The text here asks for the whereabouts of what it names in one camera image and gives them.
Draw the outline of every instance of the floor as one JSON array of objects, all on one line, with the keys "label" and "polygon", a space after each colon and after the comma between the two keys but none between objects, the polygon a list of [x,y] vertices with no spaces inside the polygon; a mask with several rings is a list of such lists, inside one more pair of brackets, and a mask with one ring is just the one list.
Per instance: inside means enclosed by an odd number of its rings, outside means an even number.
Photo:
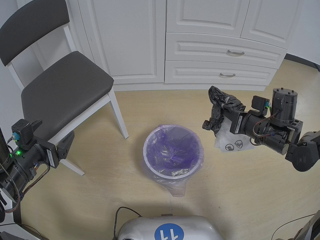
[{"label": "floor", "polygon": [[[296,118],[304,122],[302,133],[320,129],[320,74],[314,68],[284,60],[265,91],[227,93],[249,109],[253,95],[271,98],[276,87],[298,92]],[[85,175],[61,164],[22,201],[22,222],[50,240],[111,240],[119,206],[143,216],[202,215],[228,240],[270,240],[282,224],[320,208],[320,162],[298,172],[265,146],[227,154],[214,147],[214,133],[202,129],[212,108],[207,90],[127,91],[116,97],[130,137],[121,136],[110,105],[104,106],[75,129],[68,158]],[[172,197],[142,171],[143,143],[160,124],[193,130],[204,147],[203,168],[188,182],[185,197]],[[118,229],[134,217],[121,211]],[[282,227],[274,239],[294,237],[307,220]]]}]

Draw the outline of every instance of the white chair leg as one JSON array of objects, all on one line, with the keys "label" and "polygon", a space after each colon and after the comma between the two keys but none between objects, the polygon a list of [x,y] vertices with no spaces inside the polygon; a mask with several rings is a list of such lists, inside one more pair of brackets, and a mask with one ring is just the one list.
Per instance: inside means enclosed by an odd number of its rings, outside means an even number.
[{"label": "white chair leg", "polygon": [[71,170],[75,171],[77,174],[80,174],[81,176],[85,174],[85,172],[83,170],[81,170],[78,166],[74,165],[68,159],[61,159],[60,162],[62,164],[64,164],[66,167],[68,167]]},{"label": "white chair leg", "polygon": [[113,88],[111,88],[111,90],[109,91],[108,95],[109,95],[109,98],[110,98],[110,103],[111,103],[112,110],[113,110],[114,115],[115,115],[115,117],[117,119],[118,126],[120,128],[122,136],[126,139],[126,138],[129,137],[129,134],[127,132],[127,128],[126,128],[125,122],[123,121],[122,114],[120,112],[120,108],[119,108],[119,105],[118,105],[118,102],[117,102],[117,99],[116,99],[115,92],[114,92]]}]

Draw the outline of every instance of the blue circular logo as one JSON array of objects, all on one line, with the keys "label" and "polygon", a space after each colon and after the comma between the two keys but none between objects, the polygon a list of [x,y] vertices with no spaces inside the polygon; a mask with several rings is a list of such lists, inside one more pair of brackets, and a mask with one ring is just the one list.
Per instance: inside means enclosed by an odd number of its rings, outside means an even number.
[{"label": "blue circular logo", "polygon": [[183,240],[184,232],[176,224],[167,223],[159,226],[154,233],[155,240]]}]

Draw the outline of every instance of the gray chair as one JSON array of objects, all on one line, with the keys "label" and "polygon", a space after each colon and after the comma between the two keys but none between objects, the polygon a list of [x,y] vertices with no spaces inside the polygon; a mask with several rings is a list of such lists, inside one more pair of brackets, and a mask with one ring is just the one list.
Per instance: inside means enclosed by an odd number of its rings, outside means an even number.
[{"label": "gray chair", "polygon": [[[113,78],[76,50],[68,23],[65,0],[33,0],[17,10],[0,29],[0,59],[22,90],[24,118],[31,122],[42,119],[35,136],[57,144],[110,102],[121,133],[127,138],[129,135],[112,88]],[[60,26],[64,28],[71,53],[24,87],[11,61]],[[84,174],[68,160],[61,162],[80,175]]]}]

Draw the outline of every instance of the crumpled black bag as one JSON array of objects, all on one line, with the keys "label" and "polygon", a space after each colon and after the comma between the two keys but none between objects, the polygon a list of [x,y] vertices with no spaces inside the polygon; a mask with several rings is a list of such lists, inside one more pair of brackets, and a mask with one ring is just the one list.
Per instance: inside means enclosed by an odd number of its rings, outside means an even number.
[{"label": "crumpled black bag", "polygon": [[221,123],[224,119],[223,110],[232,112],[234,110],[244,111],[246,106],[241,103],[235,96],[227,94],[219,90],[215,86],[209,89],[209,98],[213,104],[211,110],[211,117],[203,122],[202,128],[205,130],[213,130],[217,134],[221,128]]}]

